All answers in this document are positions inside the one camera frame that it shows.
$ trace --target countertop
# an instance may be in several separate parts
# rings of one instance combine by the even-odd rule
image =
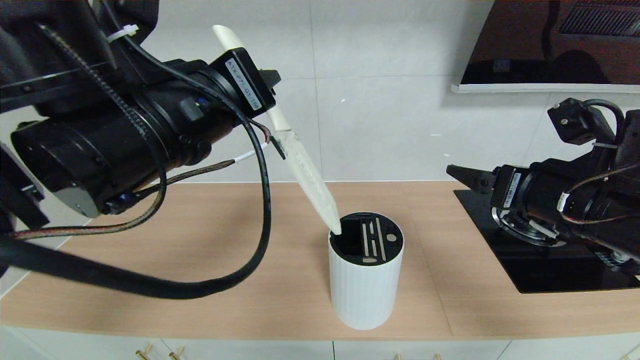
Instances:
[[[5,325],[164,338],[484,340],[640,331],[640,289],[521,294],[453,194],[454,181],[330,183],[341,214],[375,211],[403,229],[396,306],[371,331],[344,325],[329,292],[327,228],[297,184],[272,184],[260,267],[231,290],[159,300],[29,274],[1,303]],[[176,184],[146,224],[72,238],[62,250],[176,281],[239,268],[261,226],[259,184]],[[148,203],[93,224],[135,217]]]

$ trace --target black glass surface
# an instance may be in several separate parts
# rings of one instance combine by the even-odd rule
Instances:
[[[519,292],[640,288],[640,266],[633,260],[618,264],[609,257],[609,249],[591,243],[540,247],[524,242],[496,224],[491,195],[471,190],[454,193]]]
[[[640,85],[640,0],[496,1],[461,84]]]

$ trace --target cabinet handle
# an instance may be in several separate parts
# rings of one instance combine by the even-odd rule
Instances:
[[[150,351],[151,351],[151,344],[149,344],[149,346],[147,346],[145,351],[137,350],[136,351],[136,356],[138,356],[138,359],[140,359],[140,360],[151,360],[151,359],[149,359],[149,356],[148,356]]]
[[[175,352],[173,352],[173,351],[172,351],[172,352],[170,352],[170,353],[169,353],[169,358],[170,358],[171,360],[180,360],[180,355],[182,355],[182,352],[183,352],[183,351],[184,351],[184,345],[183,345],[183,346],[181,346],[181,347],[178,349],[178,353],[177,353],[177,354],[176,354]]]

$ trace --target white tile wall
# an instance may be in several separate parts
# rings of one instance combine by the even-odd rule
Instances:
[[[318,79],[324,176],[432,180],[445,179],[451,163],[520,163],[548,95],[465,96],[450,83],[449,76]]]
[[[329,181],[450,179],[446,165],[493,168],[572,159],[590,145],[557,138],[546,110],[568,96],[640,108],[632,95],[452,94],[492,1],[162,0],[143,44],[162,60],[221,51],[211,25],[234,29]],[[203,165],[249,148],[236,129]],[[274,149],[271,178],[293,177]],[[188,181],[258,181],[255,161]]]
[[[462,75],[491,5],[311,0],[316,76]]]

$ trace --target cabinet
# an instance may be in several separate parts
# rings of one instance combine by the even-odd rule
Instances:
[[[0,359],[57,360],[23,333],[11,327],[0,327]]]
[[[78,334],[25,328],[18,328],[18,331],[60,360],[140,360],[136,351],[144,351],[149,345],[152,345],[148,354],[149,360],[167,360],[170,352],[158,338]]]
[[[332,360],[331,341],[181,340],[163,339],[180,360]]]
[[[513,340],[500,360],[619,360],[638,343],[640,332],[583,338]]]
[[[487,341],[335,341],[335,360],[496,360],[509,340]]]

